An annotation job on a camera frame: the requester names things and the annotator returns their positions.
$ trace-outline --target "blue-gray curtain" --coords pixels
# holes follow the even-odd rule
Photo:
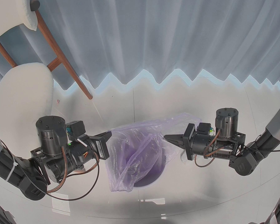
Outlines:
[[[180,68],[224,80],[280,81],[280,0],[40,0],[45,22],[78,73],[94,88],[109,72],[123,84],[143,69],[161,83]],[[18,63],[56,56],[40,31],[12,28],[0,42]],[[0,55],[0,79],[10,65]],[[63,89],[74,82],[62,65]]]

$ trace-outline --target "white label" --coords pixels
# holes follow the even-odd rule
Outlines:
[[[104,158],[100,141],[96,141],[96,145],[98,146],[98,153],[100,154],[100,157]]]

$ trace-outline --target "floor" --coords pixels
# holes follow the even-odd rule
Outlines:
[[[93,100],[88,100],[76,85],[63,91],[56,84],[52,114],[66,121],[83,120],[89,135],[183,112],[214,125],[217,109],[234,107],[239,111],[238,131],[246,134],[247,144],[265,130],[280,108],[280,85],[273,86],[269,81],[258,84],[252,77],[241,84],[232,76],[223,82],[204,74],[191,82],[172,75],[159,85],[144,74],[122,85],[110,74],[96,90],[86,85]],[[95,177],[91,173],[69,178],[59,195],[81,196]],[[6,191],[8,200],[2,199]],[[129,193],[110,192],[102,164],[93,191],[70,203],[49,197],[37,202],[27,200],[18,189],[0,179],[1,206],[16,217],[17,223],[24,224],[259,223],[266,220],[279,197],[280,152],[271,153],[246,177],[229,168],[226,160],[217,159],[199,168],[191,161],[183,163],[178,155],[155,185]]]

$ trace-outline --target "wooden chair frame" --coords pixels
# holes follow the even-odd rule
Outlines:
[[[47,65],[47,67],[50,69],[50,71],[53,71],[57,66],[59,66],[61,63],[64,65],[65,69],[67,69],[68,73],[73,77],[73,79],[77,82],[78,86],[81,88],[81,90],[85,93],[88,99],[92,99],[93,96],[90,94],[90,92],[87,90],[86,86],[83,84],[81,79],[79,78],[78,74],[75,72],[73,67],[71,66],[70,62],[67,60],[66,56],[64,55],[63,51],[60,49],[59,45],[57,44],[56,40],[54,39],[52,33],[50,32],[49,28],[47,27],[44,19],[42,18],[38,8],[39,8],[39,1],[38,0],[30,0],[30,9],[31,11],[35,11],[37,16],[37,27],[45,37],[46,41],[52,48],[52,50],[56,54],[56,58],[50,62],[50,64]],[[17,64],[12,59],[12,57],[8,54],[8,52],[5,50],[5,48],[0,43],[0,53],[3,55],[3,57],[10,63],[12,68],[16,67]]]

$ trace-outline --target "curtain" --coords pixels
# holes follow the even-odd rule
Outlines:
[[[40,0],[40,13],[79,76],[94,88],[110,72],[127,84],[143,69],[161,83],[174,69],[193,80],[280,82],[280,0]],[[56,56],[23,24],[0,37],[17,64]],[[0,79],[10,65],[0,55]],[[60,65],[63,89],[74,80]]]

